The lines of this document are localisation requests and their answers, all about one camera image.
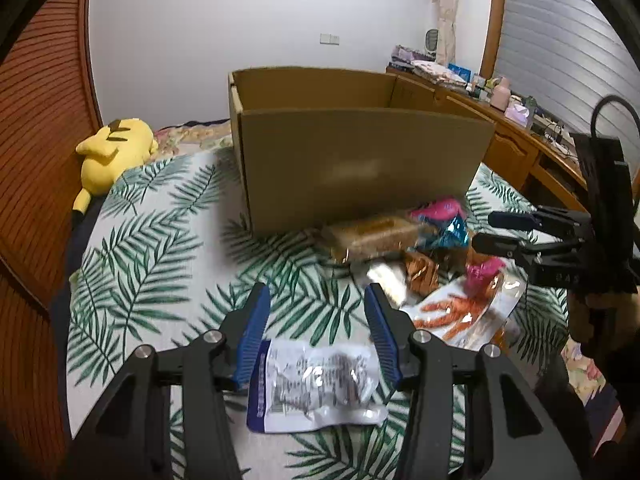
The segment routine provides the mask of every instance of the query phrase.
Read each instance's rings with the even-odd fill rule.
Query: stuffed toy
[[[129,168],[141,166],[158,150],[154,133],[140,119],[113,121],[76,146],[84,155],[80,180],[82,190],[74,201],[74,224],[83,218],[92,196],[105,195]]]

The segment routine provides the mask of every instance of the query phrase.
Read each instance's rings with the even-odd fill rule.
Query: blue label
[[[249,401],[246,410],[246,425],[255,433],[264,433],[264,414],[266,412],[267,386],[266,364],[271,340],[260,343],[258,357],[255,360],[254,372],[249,383]]]

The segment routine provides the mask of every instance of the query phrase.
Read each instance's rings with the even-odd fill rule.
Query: leaf pattern bedsheet
[[[487,215],[493,210],[531,208],[483,164],[466,207],[469,227],[476,232],[492,230]],[[72,277],[66,371],[72,434],[136,346],[145,342],[161,351],[188,344],[241,308],[257,280],[269,285],[272,297],[266,337],[304,338],[313,345],[369,341],[363,290],[348,269],[323,263],[312,232],[258,240],[250,236],[242,211],[229,147],[158,160],[125,172],[113,186],[82,267]],[[528,237],[550,239],[536,232]],[[564,345],[566,316],[564,290],[534,286],[512,314],[522,332],[511,357],[530,380]],[[172,467],[177,479],[185,478],[186,466],[180,394],[173,387]],[[386,384],[374,396],[389,408],[382,427],[263,435],[246,428],[246,398],[227,395],[244,478],[392,478],[409,399]],[[455,389],[452,469],[463,461],[464,412],[462,391]]]

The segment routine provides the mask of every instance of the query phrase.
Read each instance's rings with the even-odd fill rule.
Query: pink bottle
[[[491,106],[498,110],[505,111],[509,106],[509,98],[511,90],[509,90],[509,80],[505,77],[500,79],[500,83],[494,88],[494,94],[491,96]]]

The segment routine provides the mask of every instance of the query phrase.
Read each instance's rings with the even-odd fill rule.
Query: wooden wardrobe
[[[46,0],[0,64],[0,422],[44,478],[66,447],[47,305],[80,189],[74,148],[100,126],[87,18],[88,0]]]

